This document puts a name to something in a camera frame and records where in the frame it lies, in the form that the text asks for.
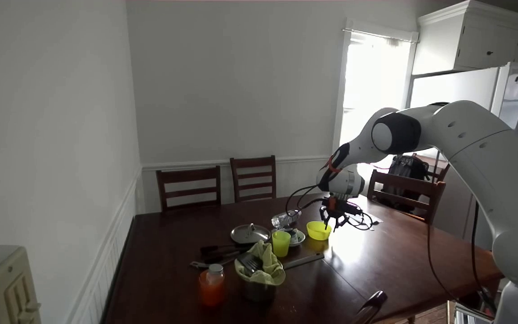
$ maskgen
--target bright window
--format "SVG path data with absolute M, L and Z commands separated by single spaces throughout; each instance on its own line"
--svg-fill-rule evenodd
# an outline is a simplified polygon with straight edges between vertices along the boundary
M 380 108 L 404 108 L 413 38 L 353 30 L 346 56 L 341 144 L 353 140 Z

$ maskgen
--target wooden table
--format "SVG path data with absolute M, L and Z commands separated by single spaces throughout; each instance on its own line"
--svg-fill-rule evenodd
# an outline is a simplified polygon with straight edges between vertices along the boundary
M 427 254 L 429 227 L 389 207 L 355 200 L 380 218 L 373 230 L 350 225 L 330 237 L 323 261 L 287 272 L 287 281 L 269 304 L 243 297 L 234 266 L 225 266 L 227 300 L 207 309 L 198 302 L 198 272 L 189 261 L 204 245 L 229 245 L 236 225 L 258 223 L 270 228 L 274 214 L 285 210 L 285 200 L 247 201 L 216 210 L 184 216 L 143 214 L 130 230 L 119 275 L 114 281 L 105 322 L 353 322 L 357 309 L 373 291 L 384 290 L 389 300 L 378 318 L 405 318 L 448 299 L 438 284 Z M 299 221 L 319 219 L 319 203 Z M 432 261 L 438 275 L 456 297 L 477 291 L 470 245 L 432 228 Z M 285 261 L 314 254 L 312 239 Z M 484 284 L 501 273 L 492 254 L 477 248 L 477 270 Z

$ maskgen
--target white wall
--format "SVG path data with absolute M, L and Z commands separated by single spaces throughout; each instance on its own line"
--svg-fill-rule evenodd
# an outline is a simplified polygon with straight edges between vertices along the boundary
M 314 164 L 285 192 L 312 182 L 332 151 L 346 23 L 416 30 L 432 5 L 128 0 L 145 165 L 276 153 L 281 164 Z M 145 176 L 154 201 L 155 174 Z
M 0 243 L 44 322 L 74 320 L 139 171 L 125 2 L 0 0 Z

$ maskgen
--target refrigerator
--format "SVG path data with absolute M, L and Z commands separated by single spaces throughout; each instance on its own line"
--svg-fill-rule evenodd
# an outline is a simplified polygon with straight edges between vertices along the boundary
M 414 77 L 409 101 L 409 106 L 474 101 L 492 110 L 518 133 L 518 63 Z M 450 234 L 470 239 L 474 214 L 475 196 L 452 167 L 447 174 L 447 189 L 439 201 L 434 225 Z M 475 243 L 490 248 L 492 228 L 483 216 L 479 221 Z
M 409 106 L 465 99 L 492 110 L 518 133 L 518 63 L 416 77 Z

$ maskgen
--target orange object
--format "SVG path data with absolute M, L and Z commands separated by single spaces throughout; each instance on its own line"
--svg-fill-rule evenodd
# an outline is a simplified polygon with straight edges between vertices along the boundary
M 211 264 L 200 277 L 200 299 L 204 306 L 218 306 L 225 300 L 225 275 L 222 264 Z

